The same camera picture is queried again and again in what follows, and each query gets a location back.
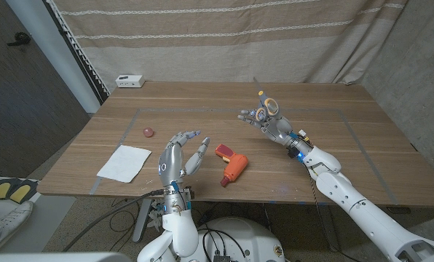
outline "white sneaker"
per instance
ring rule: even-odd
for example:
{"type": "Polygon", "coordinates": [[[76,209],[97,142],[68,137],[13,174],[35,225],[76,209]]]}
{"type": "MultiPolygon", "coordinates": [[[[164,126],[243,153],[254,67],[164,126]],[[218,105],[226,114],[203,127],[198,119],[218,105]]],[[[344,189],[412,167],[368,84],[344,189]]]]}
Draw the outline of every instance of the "white sneaker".
{"type": "Polygon", "coordinates": [[[23,225],[33,211],[33,202],[26,201],[0,218],[0,247],[23,225]]]}

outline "gray fabric backdrop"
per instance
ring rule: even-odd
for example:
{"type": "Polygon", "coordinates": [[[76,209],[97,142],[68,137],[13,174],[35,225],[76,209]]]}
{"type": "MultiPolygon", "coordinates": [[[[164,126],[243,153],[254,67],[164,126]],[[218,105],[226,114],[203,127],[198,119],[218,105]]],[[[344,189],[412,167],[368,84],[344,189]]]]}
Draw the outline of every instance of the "gray fabric backdrop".
{"type": "Polygon", "coordinates": [[[55,0],[110,90],[147,81],[359,79],[406,0],[55,0]]]}

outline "small red ball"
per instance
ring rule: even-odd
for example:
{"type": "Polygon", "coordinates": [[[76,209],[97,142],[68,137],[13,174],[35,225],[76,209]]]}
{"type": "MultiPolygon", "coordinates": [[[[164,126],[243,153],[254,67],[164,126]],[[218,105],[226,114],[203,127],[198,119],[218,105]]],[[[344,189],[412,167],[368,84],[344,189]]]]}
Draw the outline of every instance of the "small red ball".
{"type": "Polygon", "coordinates": [[[152,128],[146,127],[146,128],[144,128],[143,133],[144,133],[145,137],[150,138],[154,134],[154,131],[152,128]]]}

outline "orange toy drill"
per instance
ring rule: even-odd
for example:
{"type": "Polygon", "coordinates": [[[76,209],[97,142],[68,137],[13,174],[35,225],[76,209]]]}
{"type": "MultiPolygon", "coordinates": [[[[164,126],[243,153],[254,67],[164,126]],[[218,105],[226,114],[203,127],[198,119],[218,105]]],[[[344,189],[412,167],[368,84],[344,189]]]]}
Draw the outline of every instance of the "orange toy drill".
{"type": "Polygon", "coordinates": [[[238,175],[248,165],[248,158],[245,155],[236,154],[224,144],[218,145],[216,154],[222,156],[224,161],[229,163],[224,170],[224,179],[220,181],[220,184],[225,187],[228,182],[237,180],[238,175]]]}

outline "white robotic arm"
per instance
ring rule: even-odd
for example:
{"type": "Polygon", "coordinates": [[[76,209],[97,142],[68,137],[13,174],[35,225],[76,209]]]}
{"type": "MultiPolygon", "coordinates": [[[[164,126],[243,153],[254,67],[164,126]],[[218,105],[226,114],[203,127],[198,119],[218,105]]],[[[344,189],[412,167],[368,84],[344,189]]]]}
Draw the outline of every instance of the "white robotic arm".
{"type": "Polygon", "coordinates": [[[404,229],[359,193],[340,172],[342,166],[334,156],[313,146],[303,130],[293,133],[278,104],[254,80],[260,108],[243,110],[238,118],[259,128],[270,140],[285,146],[290,157],[303,163],[319,191],[337,203],[389,261],[434,261],[434,241],[404,229]]]}
{"type": "Polygon", "coordinates": [[[191,216],[191,192],[180,188],[185,175],[193,175],[202,162],[210,138],[205,138],[197,152],[182,168],[183,151],[187,140],[200,131],[178,133],[165,146],[159,160],[159,177],[165,187],[162,227],[164,233],[145,246],[138,255],[138,262],[174,262],[174,255],[190,256],[198,246],[198,233],[191,216]]]}
{"type": "Polygon", "coordinates": [[[412,234],[367,200],[340,172],[333,156],[314,147],[302,161],[317,189],[337,203],[389,261],[417,262],[434,256],[434,241],[412,234]]]}

